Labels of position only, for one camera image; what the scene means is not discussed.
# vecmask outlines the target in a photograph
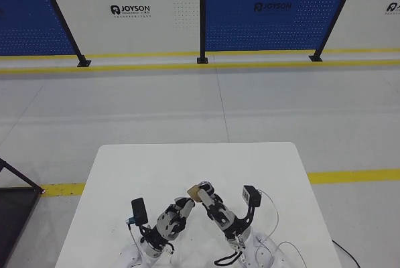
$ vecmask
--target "yellow floor line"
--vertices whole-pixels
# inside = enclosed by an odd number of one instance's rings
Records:
[[[54,72],[103,72],[123,70],[174,70],[210,68],[293,68],[329,66],[385,66],[400,65],[400,60],[329,60],[325,62],[222,62],[209,64],[139,64],[90,67],[0,68],[0,74],[40,74]]]
[[[43,197],[52,196],[80,196],[85,188],[85,183],[78,184],[46,184],[41,186],[45,189]]]
[[[400,180],[398,170],[356,170],[351,172],[308,173],[311,184],[343,184],[348,182],[380,182]]]
[[[357,170],[351,172],[318,172],[308,173],[311,184],[343,184],[351,182],[382,182],[400,180],[398,170]],[[80,196],[85,183],[77,184],[46,184],[43,197],[53,196]]]
[[[399,53],[400,48],[355,48],[355,49],[329,49],[323,53]],[[258,51],[215,51],[206,52],[207,56],[213,55],[256,55],[256,54],[313,54],[314,50],[258,50]],[[174,56],[199,56],[199,51],[184,52],[155,52],[155,53],[122,53],[122,54],[86,54],[88,58],[136,58],[136,57],[174,57]],[[57,60],[76,59],[75,55],[53,56],[0,56],[0,60]]]

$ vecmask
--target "blue panel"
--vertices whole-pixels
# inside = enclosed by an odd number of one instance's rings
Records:
[[[0,0],[0,56],[74,54],[50,0]]]
[[[207,0],[206,51],[314,50],[340,0]]]

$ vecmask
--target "tabletop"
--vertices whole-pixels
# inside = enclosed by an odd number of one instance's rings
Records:
[[[151,226],[174,202],[188,196],[194,184],[212,183],[225,205],[239,218],[247,213],[241,194],[253,185],[273,199],[280,215],[271,236],[275,243],[292,242],[309,268],[341,268],[328,229],[302,161],[292,143],[212,143],[104,145],[88,181],[61,250],[56,268],[106,268],[121,249],[133,244],[125,219],[131,201],[143,197]],[[263,196],[252,226],[269,233],[276,223],[272,203]],[[138,237],[139,231],[133,233]],[[156,267],[213,267],[233,250],[201,205],[192,210],[185,231]],[[303,267],[290,245],[281,246],[292,263]]]

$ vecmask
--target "black metal post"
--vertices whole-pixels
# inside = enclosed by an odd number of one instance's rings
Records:
[[[322,43],[320,44],[320,47],[314,52],[314,55],[308,56],[312,62],[321,62],[322,59],[320,58],[320,55],[322,55],[323,49],[325,48],[326,42],[328,41],[328,38],[334,29],[336,20],[340,16],[340,13],[342,11],[342,8],[344,7],[344,4],[346,3],[346,0],[340,0],[340,4],[334,14],[334,17],[332,18],[331,24],[328,27],[328,30],[326,31],[326,35],[324,39],[322,40]]]
[[[197,63],[208,63],[206,58],[206,0],[200,0],[200,57]]]
[[[76,41],[74,41],[74,37],[72,35],[72,32],[70,31],[70,28],[68,27],[66,19],[64,19],[63,13],[61,12],[61,9],[57,4],[57,0],[51,0],[51,5],[54,8],[54,11],[58,16],[58,19],[60,20],[61,25],[63,26],[64,31],[66,32],[66,35],[67,35],[68,39],[70,40],[70,43],[72,44],[74,52],[78,56],[78,59],[79,59],[78,67],[88,67],[88,66],[90,66],[91,61],[90,60],[86,60],[85,56],[82,55],[82,53],[80,53],[78,44],[76,43]]]
[[[15,174],[18,178],[23,180],[24,182],[27,182],[31,187],[35,188],[39,192],[43,193],[44,189],[42,189],[40,186],[32,182],[29,178],[25,177],[24,174],[19,172],[17,169],[15,169],[12,165],[9,165],[5,160],[0,158],[0,165],[3,165],[3,167],[7,168],[10,172]]]

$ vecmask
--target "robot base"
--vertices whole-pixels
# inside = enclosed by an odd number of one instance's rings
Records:
[[[130,268],[134,266],[136,268],[151,268],[161,256],[162,251],[156,251],[141,238],[137,240],[137,244],[140,246],[140,252],[135,245],[126,246],[111,268]]]
[[[239,263],[244,268],[295,268],[287,256],[265,234],[251,231],[245,242],[244,258]]]

